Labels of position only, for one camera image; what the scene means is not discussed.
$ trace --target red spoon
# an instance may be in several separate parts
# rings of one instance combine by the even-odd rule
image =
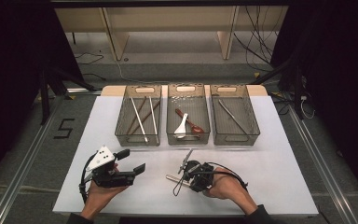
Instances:
[[[181,118],[182,118],[183,115],[184,115],[184,113],[183,113],[180,109],[178,109],[178,108],[175,109],[175,112],[176,112],[176,114],[178,114]],[[202,129],[200,126],[197,126],[197,125],[195,125],[194,123],[192,123],[192,122],[190,121],[190,119],[186,119],[186,121],[187,121],[187,123],[190,125],[190,127],[191,127],[191,132],[192,132],[192,133],[205,133],[205,131],[203,131],[203,129]]]

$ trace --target white spoon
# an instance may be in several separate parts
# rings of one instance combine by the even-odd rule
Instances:
[[[182,122],[180,123],[179,127],[175,130],[175,137],[176,138],[184,138],[186,136],[186,119],[187,113],[183,115]]]

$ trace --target clear plastic bin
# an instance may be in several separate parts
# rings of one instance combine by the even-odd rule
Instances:
[[[187,113],[184,133],[175,133]],[[170,145],[208,144],[211,132],[203,84],[168,86],[167,137]]]
[[[118,142],[123,147],[159,146],[160,114],[160,85],[127,86],[115,131]]]
[[[260,135],[246,85],[211,85],[213,142],[252,146]]]

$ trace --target hand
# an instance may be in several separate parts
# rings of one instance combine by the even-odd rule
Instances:
[[[118,172],[117,164],[115,164],[114,169]],[[89,197],[80,215],[88,220],[93,220],[116,195],[127,187],[128,186],[107,189],[98,187],[92,180],[89,186]]]
[[[218,172],[228,172],[227,169],[216,167],[214,169]],[[230,175],[213,175],[213,184],[206,192],[207,195],[216,197],[218,199],[230,199],[238,205],[246,215],[252,214],[257,205],[254,200],[240,184],[240,182]]]

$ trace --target table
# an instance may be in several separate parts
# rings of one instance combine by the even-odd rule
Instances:
[[[299,170],[272,100],[261,86],[249,86],[251,101],[260,128],[252,147],[217,147],[212,134],[207,145],[169,146],[165,133],[167,86],[163,86],[161,137],[159,147],[132,147],[128,158],[119,161],[121,171],[146,163],[134,185],[120,193],[103,214],[122,217],[239,217],[243,212],[231,201],[207,198],[182,187],[175,197],[175,183],[165,175],[177,175],[183,158],[192,148],[192,160],[215,161],[235,171],[249,183],[248,190],[271,215],[312,217],[318,214],[310,191]],[[56,213],[79,213],[83,208],[78,193],[79,178],[87,159],[102,145],[113,152],[124,149],[115,137],[115,128],[124,87],[103,89],[97,97],[80,144],[69,168],[57,202]]]

